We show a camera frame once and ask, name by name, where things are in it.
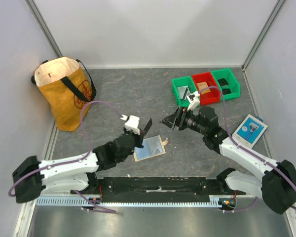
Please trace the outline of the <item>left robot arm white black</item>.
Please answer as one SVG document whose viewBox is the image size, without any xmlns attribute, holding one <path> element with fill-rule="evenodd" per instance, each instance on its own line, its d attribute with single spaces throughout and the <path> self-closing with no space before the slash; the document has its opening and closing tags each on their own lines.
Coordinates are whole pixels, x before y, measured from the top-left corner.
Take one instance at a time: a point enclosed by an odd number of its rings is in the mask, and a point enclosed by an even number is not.
<svg viewBox="0 0 296 237">
<path fill-rule="evenodd" d="M 143 148 L 145 135 L 143 130 L 138 134 L 125 130 L 113 141 L 70 158 L 39 161 L 36 156 L 27 157 L 13 171 L 13 185 L 8 194 L 17 203 L 32 201 L 48 191 L 84 190 L 93 194 L 99 187 L 95 172 L 114 168 L 132 155 L 135 148 Z"/>
</svg>

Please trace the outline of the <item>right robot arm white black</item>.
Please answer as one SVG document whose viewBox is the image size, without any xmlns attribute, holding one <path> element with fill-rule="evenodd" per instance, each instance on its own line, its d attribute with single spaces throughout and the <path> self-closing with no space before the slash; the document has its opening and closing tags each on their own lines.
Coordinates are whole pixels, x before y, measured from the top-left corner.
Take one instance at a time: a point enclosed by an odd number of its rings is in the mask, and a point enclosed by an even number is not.
<svg viewBox="0 0 296 237">
<path fill-rule="evenodd" d="M 250 175 L 235 169 L 227 169 L 225 177 L 216 182 L 217 191 L 228 194 L 242 191 L 260 198 L 275 213 L 283 214 L 289 208 L 296 210 L 296 168 L 288 161 L 282 162 L 262 156 L 235 141 L 218 122 L 211 107 L 204 106 L 197 115 L 186 107 L 177 107 L 175 112 L 160 123 L 170 129 L 190 129 L 203 135 L 203 142 L 216 153 L 240 164 Z"/>
</svg>

